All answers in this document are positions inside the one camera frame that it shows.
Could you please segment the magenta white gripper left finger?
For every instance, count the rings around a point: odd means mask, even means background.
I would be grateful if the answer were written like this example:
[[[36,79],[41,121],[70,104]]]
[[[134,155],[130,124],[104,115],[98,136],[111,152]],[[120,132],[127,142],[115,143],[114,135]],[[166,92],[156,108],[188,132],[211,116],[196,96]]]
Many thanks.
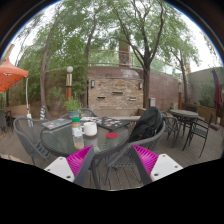
[[[93,157],[94,148],[90,145],[68,157],[58,157],[45,171],[82,186]]]

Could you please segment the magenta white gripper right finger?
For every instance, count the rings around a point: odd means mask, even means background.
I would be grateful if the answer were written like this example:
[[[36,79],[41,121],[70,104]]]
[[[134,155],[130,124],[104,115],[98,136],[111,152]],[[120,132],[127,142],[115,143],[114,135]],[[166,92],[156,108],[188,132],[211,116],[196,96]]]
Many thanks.
[[[157,155],[135,144],[131,146],[131,154],[137,165],[143,185],[150,184],[182,169],[182,166],[167,154]]]

